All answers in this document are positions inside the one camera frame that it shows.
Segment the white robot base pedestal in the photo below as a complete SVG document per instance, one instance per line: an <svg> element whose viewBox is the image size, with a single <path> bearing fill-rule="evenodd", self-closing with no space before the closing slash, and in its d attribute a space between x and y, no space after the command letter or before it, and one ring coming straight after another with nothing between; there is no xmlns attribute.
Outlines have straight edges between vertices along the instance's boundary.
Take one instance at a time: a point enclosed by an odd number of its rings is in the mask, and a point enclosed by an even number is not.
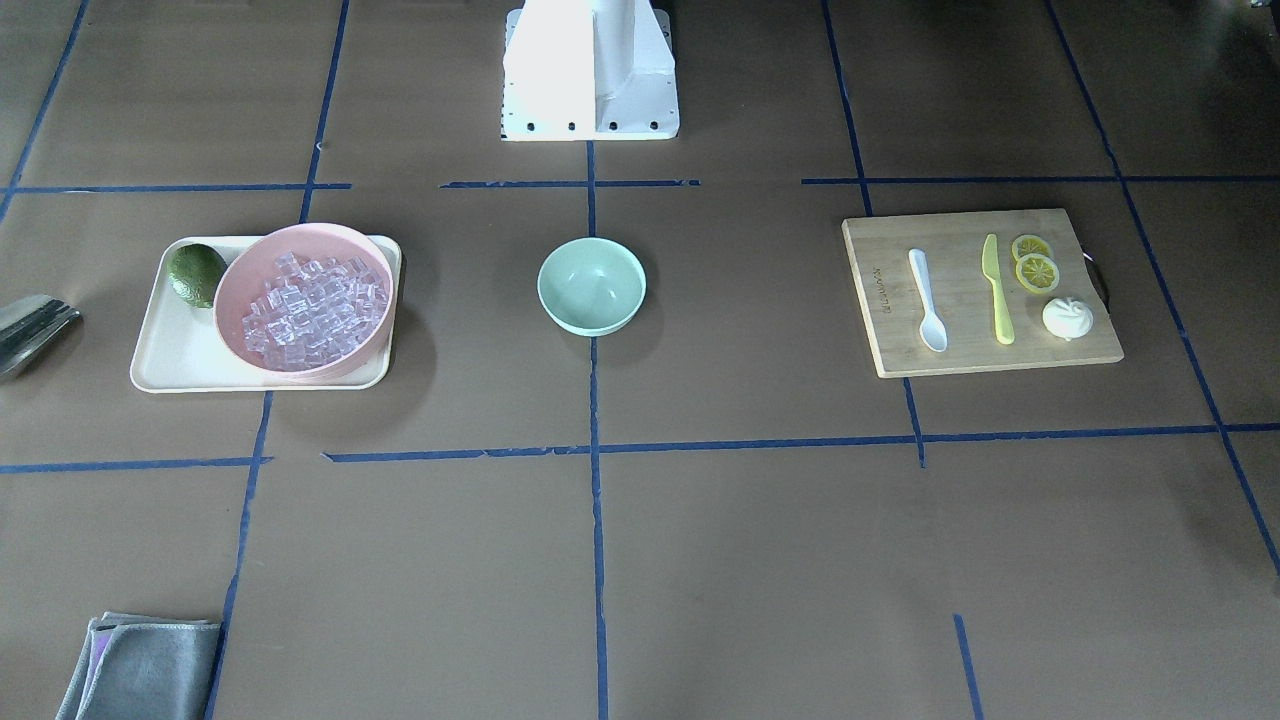
<svg viewBox="0 0 1280 720"><path fill-rule="evenodd" d="M500 137L662 141L680 132L672 23L650 1L526 1L506 17Z"/></svg>

